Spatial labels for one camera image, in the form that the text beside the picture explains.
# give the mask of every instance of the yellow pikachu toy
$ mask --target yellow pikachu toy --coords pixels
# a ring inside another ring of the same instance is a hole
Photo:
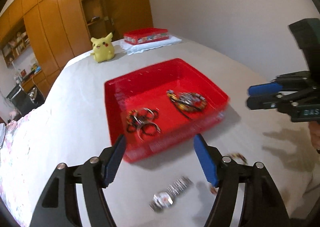
[[[94,60],[97,61],[98,63],[113,59],[115,57],[115,48],[111,43],[112,37],[113,37],[113,34],[110,33],[105,38],[91,39],[91,42],[93,43],[92,44],[93,53],[91,53],[91,55],[94,57]]]

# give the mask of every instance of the silver watch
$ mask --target silver watch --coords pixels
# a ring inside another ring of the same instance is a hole
[[[170,185],[166,191],[156,193],[149,206],[155,212],[161,212],[164,208],[171,207],[175,203],[176,197],[182,194],[192,184],[189,178],[182,176]]]

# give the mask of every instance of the silver rivet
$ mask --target silver rivet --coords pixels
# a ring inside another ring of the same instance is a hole
[[[97,163],[99,161],[99,158],[98,157],[92,157],[91,159],[90,159],[90,163],[91,164],[95,164],[95,163]]]
[[[230,163],[231,162],[231,158],[225,156],[222,158],[222,161],[225,162],[225,163]]]
[[[264,164],[262,164],[261,162],[257,162],[256,163],[256,167],[259,169],[263,169],[264,168]]]
[[[59,170],[62,170],[66,167],[66,164],[65,163],[60,163],[58,166],[57,166],[57,169]]]

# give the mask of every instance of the red tray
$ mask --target red tray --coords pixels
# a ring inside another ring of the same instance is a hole
[[[168,30],[157,28],[146,28],[141,30],[134,30],[123,34],[124,41],[131,45],[144,44],[160,40],[169,39]]]
[[[229,101],[210,79],[179,58],[133,71],[105,82],[104,86],[111,144],[124,134],[127,138],[124,160],[130,163],[208,130],[222,121]],[[171,103],[167,90],[199,93],[206,98],[207,107],[202,113],[188,113],[193,119],[190,121]],[[129,111],[143,107],[159,112],[154,122],[161,133],[154,137],[143,135],[142,141],[137,133],[127,133],[126,118]]]

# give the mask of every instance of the finger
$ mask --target finger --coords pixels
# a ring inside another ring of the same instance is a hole
[[[315,147],[316,149],[320,149],[320,137],[318,137],[315,134],[311,134],[311,144],[313,145],[313,147]]]
[[[309,122],[310,134],[315,134],[320,137],[320,124],[317,122]]]

